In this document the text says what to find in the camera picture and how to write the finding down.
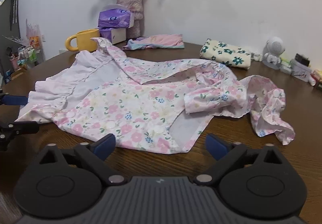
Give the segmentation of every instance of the folded pink cloth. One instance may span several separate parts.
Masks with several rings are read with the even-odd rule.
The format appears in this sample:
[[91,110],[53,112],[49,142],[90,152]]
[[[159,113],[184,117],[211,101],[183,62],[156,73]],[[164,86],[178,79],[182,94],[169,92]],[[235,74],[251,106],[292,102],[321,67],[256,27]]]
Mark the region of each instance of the folded pink cloth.
[[128,44],[124,46],[124,50],[137,50],[137,49],[183,49],[185,45],[182,41],[181,34],[172,35],[154,35],[147,38],[137,38],[136,40],[130,39]]

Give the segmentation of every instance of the metal screw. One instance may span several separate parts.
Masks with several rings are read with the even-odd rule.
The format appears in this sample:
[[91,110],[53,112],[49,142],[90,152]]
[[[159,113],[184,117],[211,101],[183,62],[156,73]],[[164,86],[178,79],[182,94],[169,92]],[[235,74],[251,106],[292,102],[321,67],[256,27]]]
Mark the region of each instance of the metal screw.
[[213,177],[208,174],[201,174],[196,177],[199,182],[210,182],[213,180]]
[[111,183],[121,183],[124,181],[124,177],[121,175],[112,175],[108,178]]

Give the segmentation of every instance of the mug handle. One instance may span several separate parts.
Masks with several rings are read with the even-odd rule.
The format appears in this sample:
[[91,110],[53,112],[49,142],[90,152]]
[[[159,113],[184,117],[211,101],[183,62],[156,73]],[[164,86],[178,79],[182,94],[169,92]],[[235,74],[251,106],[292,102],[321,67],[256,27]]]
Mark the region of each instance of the mug handle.
[[72,39],[74,39],[74,38],[76,38],[76,35],[72,35],[72,36],[70,36],[68,39],[66,39],[66,41],[65,41],[65,47],[69,50],[69,51],[77,51],[78,50],[78,48],[77,47],[72,47],[71,45],[70,45],[70,42],[71,42],[71,40]]

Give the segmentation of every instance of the stone vase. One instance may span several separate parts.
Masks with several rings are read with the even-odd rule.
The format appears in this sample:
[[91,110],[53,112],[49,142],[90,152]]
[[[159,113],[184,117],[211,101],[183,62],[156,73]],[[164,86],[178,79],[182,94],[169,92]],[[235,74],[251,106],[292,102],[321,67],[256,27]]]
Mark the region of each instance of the stone vase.
[[141,36],[140,20],[143,18],[142,0],[116,0],[117,4],[125,6],[134,14],[134,25],[127,29],[126,38],[138,38]]

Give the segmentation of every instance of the wooden table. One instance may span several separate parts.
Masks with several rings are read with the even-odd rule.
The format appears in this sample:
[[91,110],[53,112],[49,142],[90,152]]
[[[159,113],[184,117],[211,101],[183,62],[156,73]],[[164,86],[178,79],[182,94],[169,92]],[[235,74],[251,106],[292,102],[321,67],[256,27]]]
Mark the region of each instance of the wooden table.
[[[186,43],[184,50],[137,50],[127,51],[127,55],[151,61],[199,58],[200,48],[200,45]],[[70,67],[75,54],[66,52],[49,59],[11,81],[4,87],[4,91],[13,95],[27,96],[29,91],[34,90],[36,81],[45,80]],[[160,155],[116,148],[107,159],[109,166],[126,176],[195,176],[215,162],[204,147],[205,136],[208,133],[215,133],[227,141],[240,141],[253,148],[273,143],[290,161],[307,186],[308,197],[300,216],[308,223],[321,223],[322,92],[308,83],[275,71],[259,62],[252,63],[247,71],[238,68],[232,70],[239,79],[254,74],[268,77],[285,90],[287,104],[281,117],[294,127],[296,138],[291,144],[282,146],[273,134],[259,138],[251,127],[249,115],[240,119],[215,117],[188,153]],[[1,121],[13,121],[17,115],[18,107],[1,106]],[[48,143],[56,143],[59,148],[70,148],[83,141],[84,139],[61,131],[55,124],[49,123],[41,125],[37,134],[17,137],[10,143],[8,151],[0,152],[0,223],[12,223],[20,216],[12,199],[12,189],[38,151]]]

